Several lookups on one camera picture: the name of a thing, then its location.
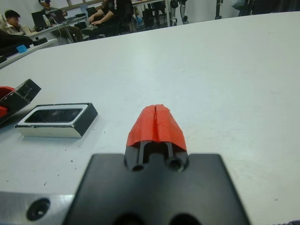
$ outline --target red component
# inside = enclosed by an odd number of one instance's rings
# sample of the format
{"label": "red component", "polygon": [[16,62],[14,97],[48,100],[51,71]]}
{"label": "red component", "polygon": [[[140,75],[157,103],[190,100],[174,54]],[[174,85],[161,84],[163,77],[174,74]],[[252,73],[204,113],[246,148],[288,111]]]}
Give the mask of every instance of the red component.
{"label": "red component", "polygon": [[0,117],[5,116],[8,113],[8,109],[0,106]]}
{"label": "red component", "polygon": [[10,92],[14,91],[14,88],[11,87],[0,87],[0,99],[8,95]]}
{"label": "red component", "polygon": [[126,146],[143,141],[171,142],[187,150],[182,130],[164,105],[150,105],[143,109],[128,135]]}
{"label": "red component", "polygon": [[[14,88],[11,87],[0,87],[0,99],[8,95],[10,92],[14,91]],[[0,106],[0,117],[5,116],[8,113],[8,109]]]}

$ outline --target laptop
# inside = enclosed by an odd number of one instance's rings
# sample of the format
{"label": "laptop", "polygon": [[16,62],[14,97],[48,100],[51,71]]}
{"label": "laptop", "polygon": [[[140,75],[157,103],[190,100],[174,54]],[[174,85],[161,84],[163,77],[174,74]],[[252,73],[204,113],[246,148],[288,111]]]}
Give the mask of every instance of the laptop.
{"label": "laptop", "polygon": [[36,13],[32,13],[31,15],[33,18],[34,25],[36,26],[37,29],[44,28],[47,26],[47,24],[43,18],[43,15],[45,15],[45,12],[39,11]]}
{"label": "laptop", "polygon": [[88,12],[88,17],[98,12],[95,7],[87,8],[86,11]]}
{"label": "laptop", "polygon": [[65,17],[62,15],[61,10],[56,10],[53,12],[50,12],[49,15],[56,21],[56,23],[61,24],[66,21]]}

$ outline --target screw hole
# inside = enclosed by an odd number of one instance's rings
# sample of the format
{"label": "screw hole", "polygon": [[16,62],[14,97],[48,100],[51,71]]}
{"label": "screw hole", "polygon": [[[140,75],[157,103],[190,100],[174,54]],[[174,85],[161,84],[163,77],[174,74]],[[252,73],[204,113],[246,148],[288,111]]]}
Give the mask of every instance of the screw hole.
{"label": "screw hole", "polygon": [[178,158],[169,158],[167,159],[166,164],[169,169],[176,172],[181,172],[184,169],[183,162]]}
{"label": "screw hole", "polygon": [[50,208],[50,201],[46,198],[35,201],[27,210],[27,219],[35,221],[42,218]]}
{"label": "screw hole", "polygon": [[133,213],[119,217],[113,225],[144,225],[144,222]]}
{"label": "screw hole", "polygon": [[132,171],[138,172],[138,171],[141,171],[143,169],[144,169],[144,167],[142,165],[136,165],[135,167],[133,167]]}
{"label": "screw hole", "polygon": [[193,216],[189,214],[179,214],[175,216],[170,225],[201,225]]}

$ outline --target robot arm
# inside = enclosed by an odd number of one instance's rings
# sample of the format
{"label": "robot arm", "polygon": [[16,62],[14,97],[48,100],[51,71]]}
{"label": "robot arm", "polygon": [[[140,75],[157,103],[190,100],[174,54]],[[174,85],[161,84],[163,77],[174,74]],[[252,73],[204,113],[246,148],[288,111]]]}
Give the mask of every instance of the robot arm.
{"label": "robot arm", "polygon": [[177,25],[177,19],[176,19],[176,8],[178,7],[178,2],[180,3],[180,15],[181,20],[183,24],[188,24],[188,17],[185,15],[186,12],[186,1],[187,0],[171,0],[171,16],[172,16],[172,24],[173,26]]}

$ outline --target desk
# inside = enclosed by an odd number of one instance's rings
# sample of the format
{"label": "desk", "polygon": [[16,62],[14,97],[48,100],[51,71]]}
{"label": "desk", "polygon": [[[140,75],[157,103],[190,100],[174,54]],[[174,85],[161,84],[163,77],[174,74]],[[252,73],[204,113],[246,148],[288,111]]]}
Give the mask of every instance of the desk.
{"label": "desk", "polygon": [[169,12],[169,1],[168,0],[142,0],[142,1],[132,2],[132,5],[134,7],[136,7],[139,5],[145,5],[145,4],[155,3],[155,2],[159,2],[159,1],[165,1],[165,12],[167,15],[167,24],[169,27],[170,26],[170,12]]}
{"label": "desk", "polygon": [[92,154],[124,153],[142,109],[164,104],[189,153],[222,155],[253,225],[298,219],[295,21],[300,12],[193,23],[47,48],[3,68],[2,86],[31,78],[42,88],[24,111],[92,102],[99,116],[82,139],[23,137],[17,121],[1,126],[0,190],[73,194]]}
{"label": "desk", "polygon": [[[67,21],[64,22],[64,24],[75,23],[75,22],[84,20],[86,18],[87,18],[87,16],[82,16],[82,17],[75,18],[75,19],[72,19],[72,20],[67,20]],[[58,30],[58,29],[61,29],[61,28],[64,29],[64,25],[63,24],[57,24],[57,25],[54,25],[53,27],[50,27],[50,28],[48,28],[46,30],[42,30],[40,32],[36,32],[36,31],[32,32],[31,35],[28,35],[28,37],[30,37],[30,38],[37,38],[37,37],[41,36],[42,34],[50,33],[52,31],[55,31],[55,30]]]}
{"label": "desk", "polygon": [[23,58],[23,57],[25,57],[26,55],[34,53],[35,51],[37,51],[39,49],[46,48],[46,47],[48,47],[49,45],[52,45],[55,42],[57,42],[57,39],[48,40],[46,43],[43,43],[43,44],[38,45],[38,46],[31,45],[30,48],[27,50],[27,52],[16,53],[14,55],[9,56],[6,61],[4,61],[3,63],[0,63],[0,69],[8,66],[9,64],[11,64],[11,63]]}

